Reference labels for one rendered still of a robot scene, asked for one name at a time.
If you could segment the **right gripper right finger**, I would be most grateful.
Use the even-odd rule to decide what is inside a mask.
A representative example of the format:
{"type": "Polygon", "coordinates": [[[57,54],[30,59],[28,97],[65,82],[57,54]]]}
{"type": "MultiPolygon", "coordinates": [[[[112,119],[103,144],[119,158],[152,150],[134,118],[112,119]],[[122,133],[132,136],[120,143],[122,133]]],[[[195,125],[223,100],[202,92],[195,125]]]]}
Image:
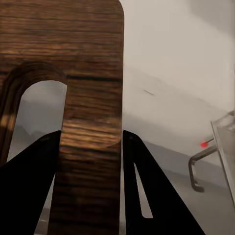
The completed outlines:
{"type": "Polygon", "coordinates": [[[205,235],[142,139],[122,132],[126,235],[205,235]],[[134,163],[153,218],[142,216],[134,163]]]}

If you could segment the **cutting board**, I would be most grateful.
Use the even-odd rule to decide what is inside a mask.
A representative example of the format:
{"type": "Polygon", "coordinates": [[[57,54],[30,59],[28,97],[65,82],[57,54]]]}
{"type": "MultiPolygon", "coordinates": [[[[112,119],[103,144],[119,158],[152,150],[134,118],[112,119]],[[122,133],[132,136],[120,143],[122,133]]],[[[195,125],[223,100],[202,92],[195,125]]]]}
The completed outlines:
{"type": "Polygon", "coordinates": [[[0,167],[26,89],[67,85],[47,235],[119,235],[123,46],[119,0],[0,0],[0,167]]]}

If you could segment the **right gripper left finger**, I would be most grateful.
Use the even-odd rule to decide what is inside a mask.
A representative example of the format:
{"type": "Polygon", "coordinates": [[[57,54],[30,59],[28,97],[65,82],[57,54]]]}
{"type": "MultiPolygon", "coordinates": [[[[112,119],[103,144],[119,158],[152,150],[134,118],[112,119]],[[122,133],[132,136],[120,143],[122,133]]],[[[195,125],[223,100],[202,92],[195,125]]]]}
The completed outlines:
{"type": "Polygon", "coordinates": [[[34,235],[56,172],[61,130],[0,167],[0,235],[34,235]]]}

